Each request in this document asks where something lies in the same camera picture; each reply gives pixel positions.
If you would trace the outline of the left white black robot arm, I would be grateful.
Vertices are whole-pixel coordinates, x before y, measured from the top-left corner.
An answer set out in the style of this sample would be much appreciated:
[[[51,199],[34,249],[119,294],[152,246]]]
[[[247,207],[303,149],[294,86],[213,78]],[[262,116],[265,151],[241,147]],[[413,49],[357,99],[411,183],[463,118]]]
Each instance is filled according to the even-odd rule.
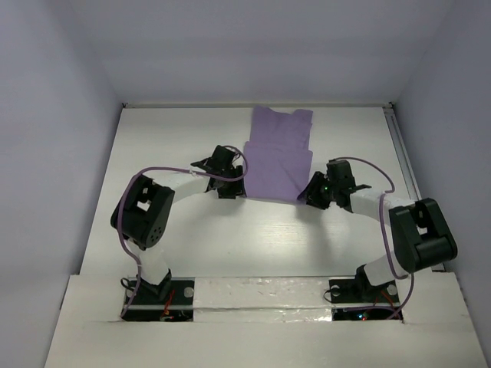
[[[110,218],[121,248],[137,266],[130,299],[148,296],[165,301],[171,291],[172,272],[158,245],[171,208],[191,196],[216,192],[220,199],[246,194],[247,159],[234,146],[216,146],[211,156],[188,169],[151,166],[136,173]]]

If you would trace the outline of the purple t shirt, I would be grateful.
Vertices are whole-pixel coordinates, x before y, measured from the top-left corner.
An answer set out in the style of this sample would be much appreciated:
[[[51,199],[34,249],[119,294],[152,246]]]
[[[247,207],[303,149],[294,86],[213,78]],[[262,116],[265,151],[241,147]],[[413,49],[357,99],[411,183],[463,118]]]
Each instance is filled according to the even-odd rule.
[[[297,202],[309,182],[312,118],[311,110],[283,113],[253,108],[249,141],[243,150],[248,161],[245,192],[250,199]]]

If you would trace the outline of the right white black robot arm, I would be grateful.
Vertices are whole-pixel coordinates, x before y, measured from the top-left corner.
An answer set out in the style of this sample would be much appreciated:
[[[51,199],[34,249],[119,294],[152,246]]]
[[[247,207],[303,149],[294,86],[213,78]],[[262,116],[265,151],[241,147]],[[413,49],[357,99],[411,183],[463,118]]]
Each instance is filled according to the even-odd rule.
[[[394,188],[358,185],[349,158],[332,159],[326,167],[326,172],[312,176],[298,200],[321,210],[335,204],[378,221],[385,249],[384,256],[358,267],[352,279],[331,284],[338,297],[370,302],[392,281],[457,257],[456,242],[436,200],[411,201],[394,196]]]

